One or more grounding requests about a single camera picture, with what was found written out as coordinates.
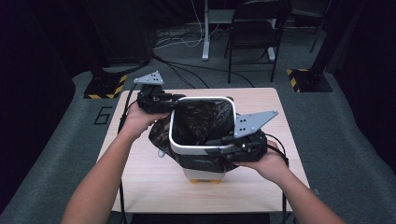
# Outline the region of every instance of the person's left arm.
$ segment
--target person's left arm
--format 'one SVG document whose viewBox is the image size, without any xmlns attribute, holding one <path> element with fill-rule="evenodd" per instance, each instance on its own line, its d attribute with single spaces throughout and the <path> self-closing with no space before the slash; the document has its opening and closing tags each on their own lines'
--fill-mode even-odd
<svg viewBox="0 0 396 224">
<path fill-rule="evenodd" d="M 106 223 L 113 207 L 132 143 L 166 115 L 151 115 L 132 104 L 120 133 L 92 167 L 70 199 L 62 223 Z"/>
</svg>

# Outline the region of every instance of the person's right arm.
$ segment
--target person's right arm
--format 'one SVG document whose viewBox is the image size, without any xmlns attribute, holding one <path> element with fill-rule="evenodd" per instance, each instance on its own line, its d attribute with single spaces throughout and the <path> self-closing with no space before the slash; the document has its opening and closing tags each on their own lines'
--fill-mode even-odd
<svg viewBox="0 0 396 224">
<path fill-rule="evenodd" d="M 268 141 L 268 144 L 277 148 L 272 141 Z M 268 148 L 260 161 L 236 164 L 252 168 L 277 184 L 285 193 L 299 223 L 345 223 L 291 172 L 280 155 L 272 149 Z"/>
</svg>

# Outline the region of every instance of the light wood tabletop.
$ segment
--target light wood tabletop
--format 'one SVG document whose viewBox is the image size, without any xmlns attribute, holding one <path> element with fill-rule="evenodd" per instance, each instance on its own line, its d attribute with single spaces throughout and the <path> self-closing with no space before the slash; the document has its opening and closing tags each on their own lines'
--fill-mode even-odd
<svg viewBox="0 0 396 224">
<path fill-rule="evenodd" d="M 231 96 L 239 114 L 276 109 L 278 115 L 262 127 L 265 133 L 278 138 L 285 146 L 290 169 L 308 187 L 304 167 L 294 144 L 288 121 L 275 89 L 204 89 L 165 90 L 186 96 Z M 117 135 L 128 91 L 120 96 L 98 159 Z M 136 99 L 134 91 L 131 102 Z M 127 161 L 122 184 L 125 210 L 131 213 L 244 213 L 282 211 L 282 191 L 256 171 L 238 167 L 222 178 L 219 184 L 200 181 L 192 184 L 180 165 L 165 155 L 159 158 L 158 149 L 149 141 L 145 131 L 133 146 Z M 113 206 L 120 211 L 120 197 Z"/>
</svg>

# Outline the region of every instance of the forearm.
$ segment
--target forearm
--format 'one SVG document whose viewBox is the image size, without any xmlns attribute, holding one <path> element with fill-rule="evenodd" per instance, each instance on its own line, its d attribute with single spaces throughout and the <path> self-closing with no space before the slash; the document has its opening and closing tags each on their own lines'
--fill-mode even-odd
<svg viewBox="0 0 396 224">
<path fill-rule="evenodd" d="M 134 139 L 119 134 L 73 194 L 63 223 L 106 223 Z"/>
<path fill-rule="evenodd" d="M 284 191 L 299 223 L 345 223 L 292 172 L 278 185 Z"/>
</svg>

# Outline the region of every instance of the skin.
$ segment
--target skin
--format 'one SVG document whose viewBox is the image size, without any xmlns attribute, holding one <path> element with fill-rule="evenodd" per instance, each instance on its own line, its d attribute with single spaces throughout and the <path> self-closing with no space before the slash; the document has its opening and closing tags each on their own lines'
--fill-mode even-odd
<svg viewBox="0 0 396 224">
<path fill-rule="evenodd" d="M 125 124 L 105 154 L 87 173 L 72 195 L 62 223 L 106 223 L 113 207 L 120 180 L 133 142 L 148 126 L 167 114 L 147 114 L 132 104 Z M 273 147 L 276 143 L 269 141 Z M 276 183 L 285 193 L 299 223 L 344 223 L 320 201 L 287 167 L 282 158 L 268 148 L 257 162 L 240 162 Z"/>
<path fill-rule="evenodd" d="M 268 145 L 277 147 L 275 142 Z M 262 177 L 277 184 L 285 193 L 299 223 L 345 223 L 291 172 L 278 153 L 268 148 L 260 161 L 237 162 L 256 170 Z"/>
</svg>

